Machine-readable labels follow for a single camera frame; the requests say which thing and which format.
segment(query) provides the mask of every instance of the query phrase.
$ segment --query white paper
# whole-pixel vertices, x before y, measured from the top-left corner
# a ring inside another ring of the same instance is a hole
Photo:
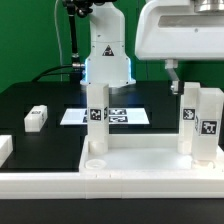
[[[125,110],[124,114],[109,114],[110,124],[149,124],[144,108],[110,108],[109,110]],[[61,125],[86,125],[86,109],[67,109]]]

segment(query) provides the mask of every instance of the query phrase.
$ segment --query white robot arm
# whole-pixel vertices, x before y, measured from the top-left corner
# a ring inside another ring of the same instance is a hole
[[[178,93],[178,60],[224,59],[224,0],[148,0],[138,23],[135,54],[165,60]]]
[[[71,15],[77,13],[78,16],[85,17],[90,14],[91,53],[85,62],[85,78],[81,80],[84,86],[90,83],[108,83],[109,87],[119,89],[135,83],[131,77],[131,61],[125,53],[125,18],[114,7],[114,1],[116,0],[64,0],[70,16],[71,31],[75,27]],[[71,34],[76,43],[74,32]],[[76,65],[76,62],[79,63],[76,44],[73,44],[72,49],[72,61]]]

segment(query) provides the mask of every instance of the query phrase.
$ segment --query cable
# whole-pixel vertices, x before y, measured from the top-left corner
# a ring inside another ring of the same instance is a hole
[[[70,71],[70,72],[47,73],[47,74],[42,75],[42,77],[51,76],[51,75],[53,76],[53,75],[72,75],[72,74],[75,74],[75,72]]]
[[[53,72],[53,71],[56,71],[56,70],[59,70],[59,69],[63,69],[63,68],[72,68],[72,65],[62,65],[62,66],[60,65],[60,66],[57,66],[57,67],[54,67],[54,68],[50,68],[50,69],[40,73],[37,77],[35,77],[32,80],[32,82],[37,82],[39,79],[41,79],[44,76],[54,75],[54,74],[50,74],[50,72]]]
[[[137,16],[139,17],[140,15],[140,1],[139,0],[136,0],[137,1]]]
[[[58,6],[59,6],[59,2],[60,2],[60,0],[56,0],[55,6],[54,6],[54,24],[55,24],[55,29],[56,29],[57,41],[58,41],[60,65],[62,66],[64,64],[64,62],[63,62],[63,52],[62,52],[60,32],[59,32],[59,27],[58,27]]]

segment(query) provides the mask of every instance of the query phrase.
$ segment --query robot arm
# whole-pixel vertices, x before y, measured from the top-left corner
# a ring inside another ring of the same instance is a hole
[[[165,60],[174,94],[182,94],[178,60],[224,59],[224,0],[148,0],[137,28],[140,60]]]
[[[62,0],[64,7],[67,8],[69,15],[75,14],[81,18],[86,17],[93,10],[90,8],[93,3],[100,6],[105,2],[116,2],[117,0]]]

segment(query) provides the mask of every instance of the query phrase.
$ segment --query black table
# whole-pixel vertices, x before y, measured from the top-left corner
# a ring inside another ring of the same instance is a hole
[[[13,136],[14,151],[0,172],[78,172],[86,126],[61,126],[67,108],[86,108],[86,94],[69,83],[18,83],[0,94],[0,134]],[[40,133],[24,131],[35,105],[48,106]],[[168,82],[138,82],[110,95],[110,107],[144,107],[150,125],[113,125],[110,133],[178,133],[179,98]],[[223,125],[220,144],[224,144]],[[221,224],[223,199],[0,200],[0,223]]]
[[[110,108],[145,108],[150,125],[113,125],[110,133],[177,133],[179,98],[168,82],[139,82],[110,95]],[[61,126],[67,108],[86,108],[86,92],[69,83],[18,83],[0,95],[0,134],[13,136],[14,151],[0,172],[77,172],[86,125]],[[35,105],[48,107],[40,133],[26,133],[24,117]]]

